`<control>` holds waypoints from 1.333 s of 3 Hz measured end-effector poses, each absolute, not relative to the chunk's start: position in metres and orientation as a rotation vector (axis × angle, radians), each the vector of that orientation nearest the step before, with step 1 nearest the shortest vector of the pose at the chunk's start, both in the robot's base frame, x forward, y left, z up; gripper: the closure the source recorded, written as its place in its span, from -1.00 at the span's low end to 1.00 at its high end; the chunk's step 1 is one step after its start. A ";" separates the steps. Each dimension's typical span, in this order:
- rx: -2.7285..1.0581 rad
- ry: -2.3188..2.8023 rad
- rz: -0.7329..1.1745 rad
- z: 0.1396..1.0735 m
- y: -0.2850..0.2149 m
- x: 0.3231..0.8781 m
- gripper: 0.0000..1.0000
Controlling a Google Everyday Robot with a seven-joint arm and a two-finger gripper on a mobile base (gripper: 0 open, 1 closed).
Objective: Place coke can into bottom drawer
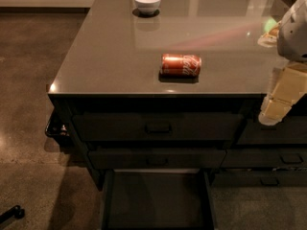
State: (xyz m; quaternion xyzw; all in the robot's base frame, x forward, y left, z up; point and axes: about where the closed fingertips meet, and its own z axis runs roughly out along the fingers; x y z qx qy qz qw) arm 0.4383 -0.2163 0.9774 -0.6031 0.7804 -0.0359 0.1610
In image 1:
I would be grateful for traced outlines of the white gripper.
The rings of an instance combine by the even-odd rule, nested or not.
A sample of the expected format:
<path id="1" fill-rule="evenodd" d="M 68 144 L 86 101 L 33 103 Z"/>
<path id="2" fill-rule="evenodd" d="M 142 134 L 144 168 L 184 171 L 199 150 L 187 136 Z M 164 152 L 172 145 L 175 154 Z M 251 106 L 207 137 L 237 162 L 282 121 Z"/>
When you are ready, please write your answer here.
<path id="1" fill-rule="evenodd" d="M 275 47 L 280 56 L 290 60 L 284 68 L 274 68 L 258 121 L 275 126 L 307 93 L 307 0 L 296 0 L 280 23 L 259 37 L 262 47 Z"/>

